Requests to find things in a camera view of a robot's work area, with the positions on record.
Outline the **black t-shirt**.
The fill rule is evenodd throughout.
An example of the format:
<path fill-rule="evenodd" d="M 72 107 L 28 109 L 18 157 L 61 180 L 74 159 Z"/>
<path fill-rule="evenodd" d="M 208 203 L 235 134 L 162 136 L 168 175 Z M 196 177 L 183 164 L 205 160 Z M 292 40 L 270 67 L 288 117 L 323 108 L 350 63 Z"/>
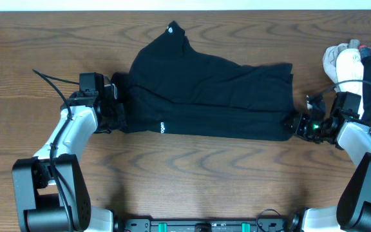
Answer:
<path fill-rule="evenodd" d="M 124 133 L 286 141 L 296 110 L 292 65 L 240 65 L 197 52 L 176 22 L 114 73 Z"/>

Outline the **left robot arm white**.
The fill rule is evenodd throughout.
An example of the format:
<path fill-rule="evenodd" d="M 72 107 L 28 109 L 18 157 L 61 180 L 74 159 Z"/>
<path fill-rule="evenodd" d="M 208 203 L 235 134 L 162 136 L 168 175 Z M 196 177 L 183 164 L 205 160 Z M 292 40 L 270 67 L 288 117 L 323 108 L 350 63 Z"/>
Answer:
<path fill-rule="evenodd" d="M 117 88 L 82 87 L 61 106 L 61 118 L 45 145 L 12 168 L 21 231 L 113 231 L 114 216 L 92 206 L 79 161 L 94 133 L 110 133 Z"/>

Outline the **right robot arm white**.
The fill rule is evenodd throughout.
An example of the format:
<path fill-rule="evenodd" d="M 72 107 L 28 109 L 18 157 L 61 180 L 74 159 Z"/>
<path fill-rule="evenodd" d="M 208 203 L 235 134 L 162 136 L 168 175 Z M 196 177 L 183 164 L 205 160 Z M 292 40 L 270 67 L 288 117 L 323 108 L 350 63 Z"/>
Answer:
<path fill-rule="evenodd" d="M 308 208 L 288 220 L 286 231 L 371 231 L 371 127 L 356 113 L 340 110 L 325 120 L 297 114 L 283 123 L 299 138 L 327 141 L 344 150 L 356 165 L 336 206 Z"/>

